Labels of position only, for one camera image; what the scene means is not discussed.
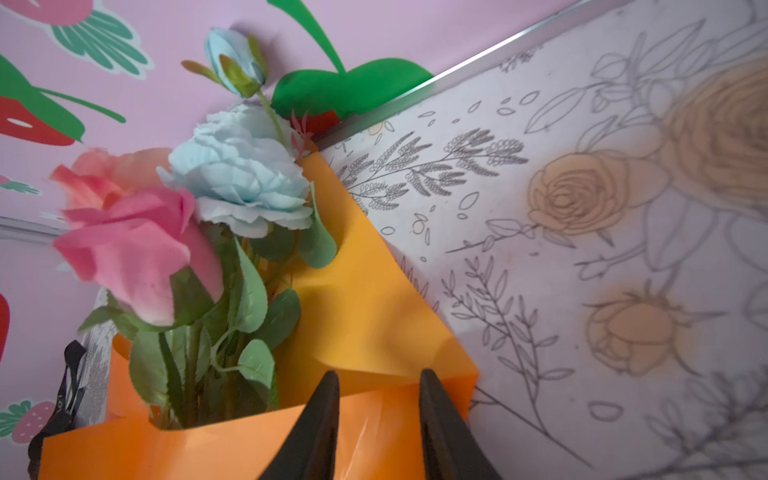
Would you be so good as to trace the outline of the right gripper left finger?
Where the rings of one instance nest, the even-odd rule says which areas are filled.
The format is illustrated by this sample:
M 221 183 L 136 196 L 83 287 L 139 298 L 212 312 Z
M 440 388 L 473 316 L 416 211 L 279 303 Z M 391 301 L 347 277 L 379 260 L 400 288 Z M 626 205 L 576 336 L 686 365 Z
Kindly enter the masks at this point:
M 259 480 L 333 479 L 339 418 L 339 377 L 329 370 Z

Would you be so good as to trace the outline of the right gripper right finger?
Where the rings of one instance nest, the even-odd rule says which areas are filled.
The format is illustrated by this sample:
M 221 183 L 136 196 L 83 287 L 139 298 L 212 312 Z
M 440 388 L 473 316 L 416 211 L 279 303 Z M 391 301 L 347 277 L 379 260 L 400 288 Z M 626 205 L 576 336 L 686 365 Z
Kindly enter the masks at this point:
M 427 480 L 500 480 L 436 373 L 420 376 L 419 415 Z

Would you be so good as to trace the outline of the orange wrapping paper sheet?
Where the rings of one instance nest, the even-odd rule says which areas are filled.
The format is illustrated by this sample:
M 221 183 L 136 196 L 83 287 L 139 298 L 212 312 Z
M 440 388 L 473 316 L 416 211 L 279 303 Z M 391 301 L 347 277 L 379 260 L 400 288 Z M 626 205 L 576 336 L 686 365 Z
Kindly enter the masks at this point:
M 164 432 L 128 384 L 128 343 L 115 342 L 103 423 L 42 447 L 44 479 L 253 479 L 287 438 L 321 376 L 341 385 L 339 479 L 420 479 L 419 376 L 433 369 L 461 415 L 477 370 L 407 280 L 385 242 L 319 154 L 301 166 L 320 195 L 339 251 L 330 266 L 293 276 L 302 306 L 278 350 L 280 407 Z

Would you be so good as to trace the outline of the white fake rose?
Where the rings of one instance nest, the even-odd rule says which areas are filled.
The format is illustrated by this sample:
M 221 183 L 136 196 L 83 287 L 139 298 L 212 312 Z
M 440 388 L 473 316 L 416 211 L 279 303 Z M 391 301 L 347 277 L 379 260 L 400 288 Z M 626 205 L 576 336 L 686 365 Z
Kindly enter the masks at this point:
M 197 219 L 227 237 L 223 285 L 235 292 L 227 332 L 237 335 L 243 347 L 234 354 L 237 364 L 228 367 L 213 352 L 213 368 L 269 387 L 275 378 L 274 346 L 253 335 L 267 314 L 266 284 L 257 279 L 245 248 L 253 240 L 276 237 L 289 246 L 287 254 L 274 255 L 272 261 L 287 266 L 301 257 L 322 269 L 336 257 L 337 245 L 316 210 L 315 189 L 297 163 L 309 151 L 309 141 L 275 112 L 262 91 L 268 69 L 258 41 L 235 30 L 213 29 L 205 52 L 207 66 L 186 61 L 184 68 L 242 101 L 196 126 L 157 173 L 165 186 L 191 193 Z M 290 244 L 294 237 L 300 238 L 299 246 Z

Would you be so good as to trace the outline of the pink fake rose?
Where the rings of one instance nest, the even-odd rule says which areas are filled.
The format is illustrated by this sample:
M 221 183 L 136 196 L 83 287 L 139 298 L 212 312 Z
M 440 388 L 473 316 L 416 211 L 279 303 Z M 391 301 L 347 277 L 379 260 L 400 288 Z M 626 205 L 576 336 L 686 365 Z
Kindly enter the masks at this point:
M 158 168 L 170 170 L 170 148 L 150 148 L 114 156 L 104 149 L 81 154 L 71 167 L 57 166 L 50 175 L 64 192 L 68 209 L 110 206 L 146 187 L 162 187 Z
M 108 304 L 83 323 L 111 322 L 130 342 L 130 382 L 164 429 L 262 413 L 275 404 L 275 361 L 256 336 L 266 286 L 242 241 L 207 230 L 186 191 L 150 187 L 108 207 L 66 212 L 55 248 Z

